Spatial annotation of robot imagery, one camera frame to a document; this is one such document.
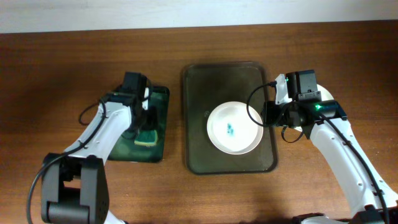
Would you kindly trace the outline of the green and yellow sponge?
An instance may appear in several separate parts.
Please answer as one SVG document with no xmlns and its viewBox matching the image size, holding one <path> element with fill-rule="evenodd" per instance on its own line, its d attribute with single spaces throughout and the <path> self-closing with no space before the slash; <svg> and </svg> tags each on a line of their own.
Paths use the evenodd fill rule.
<svg viewBox="0 0 398 224">
<path fill-rule="evenodd" d="M 134 144 L 138 146 L 152 147 L 158 142 L 158 134 L 156 130 L 141 131 L 134 140 Z"/>
</svg>

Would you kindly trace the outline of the white plate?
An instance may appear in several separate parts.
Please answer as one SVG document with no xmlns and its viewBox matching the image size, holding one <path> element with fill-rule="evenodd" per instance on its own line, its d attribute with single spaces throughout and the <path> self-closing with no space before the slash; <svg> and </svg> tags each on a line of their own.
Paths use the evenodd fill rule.
<svg viewBox="0 0 398 224">
<path fill-rule="evenodd" d="M 262 118 L 251 106 L 229 101 L 217 106 L 206 124 L 211 143 L 221 152 L 242 155 L 254 150 L 262 140 Z"/>
<path fill-rule="evenodd" d="M 327 101 L 327 100 L 333 100 L 334 99 L 332 94 L 326 88 L 324 88 L 323 86 L 318 84 L 317 88 L 318 88 L 318 91 L 320 91 L 320 93 L 321 93 L 322 101 Z"/>
</svg>

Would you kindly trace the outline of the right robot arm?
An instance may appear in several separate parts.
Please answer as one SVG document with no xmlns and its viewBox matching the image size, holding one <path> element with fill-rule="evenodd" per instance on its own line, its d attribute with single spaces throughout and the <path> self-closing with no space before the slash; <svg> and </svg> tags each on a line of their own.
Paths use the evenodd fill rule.
<svg viewBox="0 0 398 224">
<path fill-rule="evenodd" d="M 397 223 L 397 193 L 361 149 L 337 101 L 268 101 L 262 117 L 267 127 L 301 127 L 335 175 L 348 201 L 352 223 Z"/>
</svg>

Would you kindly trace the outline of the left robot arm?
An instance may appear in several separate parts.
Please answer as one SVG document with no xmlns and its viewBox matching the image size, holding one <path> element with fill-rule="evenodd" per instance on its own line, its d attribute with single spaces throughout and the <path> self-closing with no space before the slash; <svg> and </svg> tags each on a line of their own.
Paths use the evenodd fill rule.
<svg viewBox="0 0 398 224">
<path fill-rule="evenodd" d="M 122 223 L 109 209 L 104 167 L 108 159 L 140 160 L 137 153 L 159 141 L 151 91 L 120 91 L 100 99 L 97 113 L 81 136 L 61 154 L 46 156 L 41 217 L 45 223 Z"/>
</svg>

